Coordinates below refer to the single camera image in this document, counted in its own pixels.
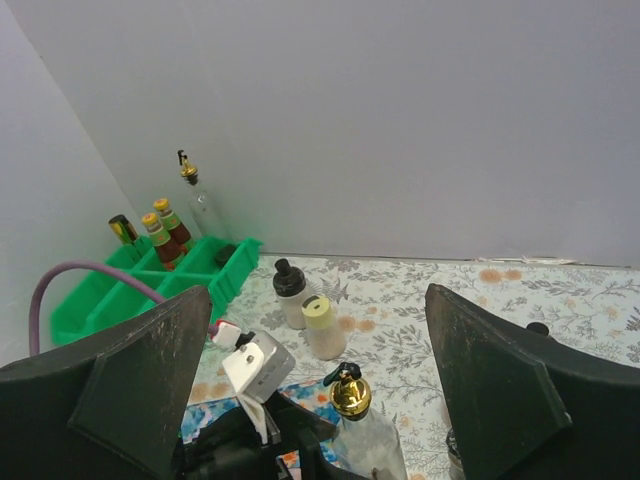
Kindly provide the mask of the yellow-label spice tube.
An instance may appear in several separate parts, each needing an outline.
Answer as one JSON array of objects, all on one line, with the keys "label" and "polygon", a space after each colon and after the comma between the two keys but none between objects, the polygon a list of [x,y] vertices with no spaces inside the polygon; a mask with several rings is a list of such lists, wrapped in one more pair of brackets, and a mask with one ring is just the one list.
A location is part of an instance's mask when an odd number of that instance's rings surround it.
[{"label": "yellow-label spice tube", "polygon": [[124,214],[117,214],[108,221],[114,235],[123,245],[137,247],[139,235],[133,224]]}]

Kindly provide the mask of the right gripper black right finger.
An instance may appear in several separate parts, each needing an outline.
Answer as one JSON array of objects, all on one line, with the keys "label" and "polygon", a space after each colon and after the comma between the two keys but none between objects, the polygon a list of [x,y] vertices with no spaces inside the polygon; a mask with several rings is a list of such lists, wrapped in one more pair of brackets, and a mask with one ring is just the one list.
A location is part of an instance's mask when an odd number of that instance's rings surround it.
[{"label": "right gripper black right finger", "polygon": [[425,314],[468,479],[636,479],[639,371],[437,284]]}]

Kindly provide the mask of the red sauce bottle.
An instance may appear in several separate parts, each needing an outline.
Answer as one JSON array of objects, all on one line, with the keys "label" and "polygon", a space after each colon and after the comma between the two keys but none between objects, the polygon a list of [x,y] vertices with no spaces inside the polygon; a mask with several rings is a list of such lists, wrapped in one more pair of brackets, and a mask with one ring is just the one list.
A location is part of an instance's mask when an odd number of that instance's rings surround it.
[{"label": "red sauce bottle", "polygon": [[187,254],[195,246],[195,240],[171,207],[169,200],[167,198],[157,199],[153,203],[153,207],[171,238],[176,241],[182,251]]},{"label": "red sauce bottle", "polygon": [[147,213],[141,218],[155,253],[167,271],[174,271],[184,259],[181,246],[171,237],[156,213]]}]

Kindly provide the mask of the tall oil bottle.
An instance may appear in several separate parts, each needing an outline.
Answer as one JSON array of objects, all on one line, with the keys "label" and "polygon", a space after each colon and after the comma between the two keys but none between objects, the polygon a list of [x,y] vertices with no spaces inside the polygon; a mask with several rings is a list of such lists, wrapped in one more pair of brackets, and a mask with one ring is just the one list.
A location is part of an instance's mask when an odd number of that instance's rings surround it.
[{"label": "tall oil bottle", "polygon": [[198,168],[189,160],[184,150],[177,151],[181,177],[190,188],[188,206],[203,236],[227,238],[224,222],[211,195],[200,181]]},{"label": "tall oil bottle", "polygon": [[368,479],[408,477],[394,423],[372,406],[373,392],[352,362],[342,362],[323,379],[340,416],[332,448],[342,468]]}]

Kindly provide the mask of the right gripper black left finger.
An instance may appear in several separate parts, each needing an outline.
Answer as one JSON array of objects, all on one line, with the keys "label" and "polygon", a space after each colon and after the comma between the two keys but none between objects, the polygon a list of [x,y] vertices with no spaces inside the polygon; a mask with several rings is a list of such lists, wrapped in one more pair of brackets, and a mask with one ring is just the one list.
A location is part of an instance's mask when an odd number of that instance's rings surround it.
[{"label": "right gripper black left finger", "polygon": [[1,369],[4,479],[172,479],[212,312],[191,287]]}]

